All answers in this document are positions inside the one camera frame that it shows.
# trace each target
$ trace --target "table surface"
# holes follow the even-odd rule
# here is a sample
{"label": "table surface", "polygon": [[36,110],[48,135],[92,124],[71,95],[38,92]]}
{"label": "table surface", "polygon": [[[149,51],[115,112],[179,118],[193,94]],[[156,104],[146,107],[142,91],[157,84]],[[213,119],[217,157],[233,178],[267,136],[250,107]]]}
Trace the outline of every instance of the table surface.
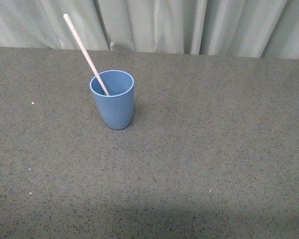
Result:
{"label": "table surface", "polygon": [[299,238],[299,60],[0,48],[0,238]]}

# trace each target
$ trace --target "plastic cup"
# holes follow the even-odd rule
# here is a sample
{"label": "plastic cup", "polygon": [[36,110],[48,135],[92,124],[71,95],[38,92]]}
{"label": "plastic cup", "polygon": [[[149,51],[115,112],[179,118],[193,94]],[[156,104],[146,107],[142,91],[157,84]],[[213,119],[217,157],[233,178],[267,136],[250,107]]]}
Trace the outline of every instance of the plastic cup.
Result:
{"label": "plastic cup", "polygon": [[111,129],[124,129],[132,119],[134,107],[134,79],[124,71],[109,70],[100,73],[100,77],[109,92],[105,95],[96,77],[90,82],[97,108]]}

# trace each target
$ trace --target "cup rim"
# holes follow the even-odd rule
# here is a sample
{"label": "cup rim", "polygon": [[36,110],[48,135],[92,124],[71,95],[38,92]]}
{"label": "cup rim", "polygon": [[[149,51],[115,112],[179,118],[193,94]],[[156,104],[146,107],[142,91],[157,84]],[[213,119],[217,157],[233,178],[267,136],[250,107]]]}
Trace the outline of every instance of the cup rim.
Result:
{"label": "cup rim", "polygon": [[103,73],[106,73],[106,72],[109,72],[109,71],[118,71],[118,72],[122,72],[122,73],[124,73],[124,74],[127,74],[127,75],[131,78],[131,80],[132,80],[132,85],[131,85],[131,87],[130,87],[127,91],[125,91],[125,92],[123,92],[123,93],[121,93],[121,94],[119,94],[119,95],[114,95],[114,96],[101,95],[101,94],[95,92],[95,91],[92,89],[92,82],[93,82],[94,79],[96,79],[96,76],[94,76],[94,77],[91,79],[91,81],[90,81],[90,90],[91,90],[94,94],[96,94],[96,95],[98,95],[98,96],[102,96],[102,97],[112,98],[112,97],[117,97],[117,96],[124,95],[124,94],[126,94],[127,92],[129,92],[129,91],[133,88],[133,86],[134,86],[134,78],[133,78],[133,76],[131,76],[131,75],[130,75],[129,73],[127,73],[126,71],[121,71],[121,70],[107,70],[107,71],[102,71],[101,73],[99,73],[99,75],[101,75],[101,74],[103,74]]}

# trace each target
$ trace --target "curtain fold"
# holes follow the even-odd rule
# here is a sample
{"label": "curtain fold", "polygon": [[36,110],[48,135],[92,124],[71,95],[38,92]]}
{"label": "curtain fold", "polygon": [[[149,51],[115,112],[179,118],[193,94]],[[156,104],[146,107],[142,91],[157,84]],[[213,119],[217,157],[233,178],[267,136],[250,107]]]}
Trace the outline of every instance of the curtain fold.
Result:
{"label": "curtain fold", "polygon": [[299,59],[299,0],[0,0],[0,46]]}

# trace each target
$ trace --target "straw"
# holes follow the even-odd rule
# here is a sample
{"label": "straw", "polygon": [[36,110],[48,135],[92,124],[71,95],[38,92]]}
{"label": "straw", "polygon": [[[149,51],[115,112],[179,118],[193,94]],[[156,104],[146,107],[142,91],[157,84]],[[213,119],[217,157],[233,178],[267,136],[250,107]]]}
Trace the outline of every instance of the straw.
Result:
{"label": "straw", "polygon": [[93,64],[93,62],[92,62],[92,60],[91,60],[91,58],[90,58],[88,52],[86,51],[86,49],[85,49],[85,47],[84,47],[84,45],[83,45],[83,43],[82,43],[82,41],[81,41],[81,39],[80,39],[80,37],[79,37],[79,34],[76,32],[76,30],[75,30],[75,28],[74,28],[74,25],[73,25],[73,23],[72,23],[72,21],[71,21],[69,15],[68,15],[68,14],[64,14],[64,15],[63,15],[63,18],[64,18],[64,20],[66,21],[66,24],[68,25],[69,29],[71,30],[72,35],[74,36],[76,42],[78,43],[78,45],[79,45],[79,47],[80,47],[80,49],[81,49],[83,55],[85,56],[85,59],[86,59],[87,62],[89,63],[89,65],[90,65],[90,67],[91,67],[91,69],[92,69],[92,71],[93,71],[93,73],[94,73],[96,79],[97,79],[98,82],[100,83],[100,85],[101,85],[101,87],[102,87],[104,93],[105,93],[107,96],[109,96],[110,94],[109,94],[108,90],[106,89],[106,87],[105,87],[105,85],[104,85],[104,83],[103,83],[103,81],[102,81],[102,79],[101,79],[101,77],[100,77],[98,71],[96,70],[96,68],[95,68],[95,66],[94,66],[94,64]]}

